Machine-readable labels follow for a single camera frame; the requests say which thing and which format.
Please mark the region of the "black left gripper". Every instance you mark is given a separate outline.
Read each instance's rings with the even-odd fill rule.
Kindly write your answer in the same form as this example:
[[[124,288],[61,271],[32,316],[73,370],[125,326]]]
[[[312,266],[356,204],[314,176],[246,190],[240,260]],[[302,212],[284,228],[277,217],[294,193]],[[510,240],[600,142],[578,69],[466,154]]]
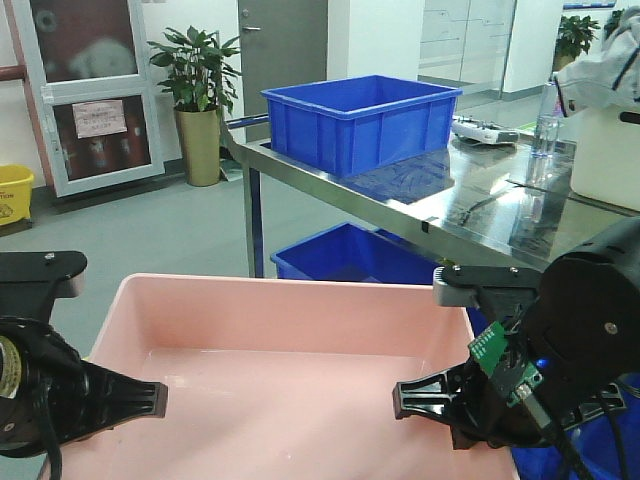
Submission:
[[[1,455],[31,457],[142,417],[164,418],[168,386],[81,358],[49,325],[54,303],[77,297],[79,251],[1,254]]]

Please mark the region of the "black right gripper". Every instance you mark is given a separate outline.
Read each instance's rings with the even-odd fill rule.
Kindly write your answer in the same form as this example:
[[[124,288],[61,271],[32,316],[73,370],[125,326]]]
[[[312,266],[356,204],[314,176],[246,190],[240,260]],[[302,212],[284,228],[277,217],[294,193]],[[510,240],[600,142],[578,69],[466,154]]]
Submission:
[[[517,333],[544,382],[514,407],[479,365],[449,368],[392,390],[396,419],[465,419],[462,431],[497,445],[533,446],[580,404],[639,369],[639,220],[626,218],[556,258],[524,267],[441,266],[433,295],[474,307]]]

